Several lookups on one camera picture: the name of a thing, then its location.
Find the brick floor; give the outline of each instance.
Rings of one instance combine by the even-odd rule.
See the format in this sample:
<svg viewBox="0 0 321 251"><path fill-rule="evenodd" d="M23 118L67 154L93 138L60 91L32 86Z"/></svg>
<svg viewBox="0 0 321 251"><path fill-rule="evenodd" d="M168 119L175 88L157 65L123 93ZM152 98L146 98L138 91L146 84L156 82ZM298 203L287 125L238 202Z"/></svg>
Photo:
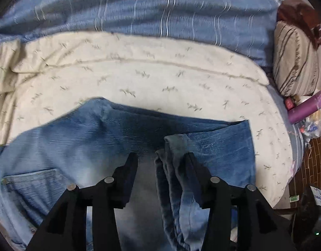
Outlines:
<svg viewBox="0 0 321 251"><path fill-rule="evenodd" d="M307 148L301 169L289 183L290 196L299 194L300 198L303 188L307 183L312 183L321 189L321 137L312 139L311 148ZM291 207L298 206L298 202L291 203Z"/></svg>

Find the blue denim jeans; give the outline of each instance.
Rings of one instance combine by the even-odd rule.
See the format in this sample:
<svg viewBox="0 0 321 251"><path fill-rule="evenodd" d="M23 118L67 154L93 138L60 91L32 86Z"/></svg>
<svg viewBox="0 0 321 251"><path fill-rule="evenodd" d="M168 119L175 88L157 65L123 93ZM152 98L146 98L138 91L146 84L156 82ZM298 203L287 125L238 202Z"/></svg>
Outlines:
<svg viewBox="0 0 321 251"><path fill-rule="evenodd" d="M188 148L208 165L212 174L234 185L254 182L248 122L172 116L94 98L57 120L20 134L8 146L0 146L0 219L11 239L25 249L67 184L92 186L123 165L129 152L137 152L139 166L130 202L115 211L122 249L171 250L173 238L168 233L164 208L180 203L164 205L162 198L159 202L154 160L159 156L156 151L168 151L167 144L181 137L178 134L187 137ZM164 184L166 190L171 181ZM196 205L192 208L192 199L182 199L173 211L176 221L181 221L181 213L196 213L196 224L189 233L193 237L197 233L200 238L195 228L205 227L207 215L200 216ZM87 249L92 250L91 210L87 220Z"/></svg>

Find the purple cylinder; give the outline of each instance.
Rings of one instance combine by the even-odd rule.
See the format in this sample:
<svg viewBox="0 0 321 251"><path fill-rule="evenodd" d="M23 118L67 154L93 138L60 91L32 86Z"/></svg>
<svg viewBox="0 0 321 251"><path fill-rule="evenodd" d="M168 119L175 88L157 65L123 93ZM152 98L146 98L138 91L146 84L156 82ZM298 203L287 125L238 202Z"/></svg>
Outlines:
<svg viewBox="0 0 321 251"><path fill-rule="evenodd" d="M321 108L321 91L314 94L308 100L288 111L288 119L291 124L302 121Z"/></svg>

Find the striped pillow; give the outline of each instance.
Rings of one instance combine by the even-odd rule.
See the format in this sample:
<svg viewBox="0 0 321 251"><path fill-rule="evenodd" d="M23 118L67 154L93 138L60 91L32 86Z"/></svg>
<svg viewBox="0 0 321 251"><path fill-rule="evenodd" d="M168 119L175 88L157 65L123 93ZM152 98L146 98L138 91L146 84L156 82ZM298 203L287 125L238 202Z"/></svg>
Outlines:
<svg viewBox="0 0 321 251"><path fill-rule="evenodd" d="M274 33L273 75L283 96L310 95L321 89L321 46L314 50L298 27L280 21Z"/></svg>

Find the denim pocket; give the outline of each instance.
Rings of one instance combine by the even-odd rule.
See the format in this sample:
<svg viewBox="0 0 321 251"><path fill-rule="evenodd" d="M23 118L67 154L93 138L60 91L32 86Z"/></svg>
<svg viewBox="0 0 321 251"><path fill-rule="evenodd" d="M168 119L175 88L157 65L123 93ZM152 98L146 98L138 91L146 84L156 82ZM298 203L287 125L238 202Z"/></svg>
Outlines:
<svg viewBox="0 0 321 251"><path fill-rule="evenodd" d="M9 200L29 222L32 233L39 227L70 181L58 170L11 175L2 178Z"/></svg>

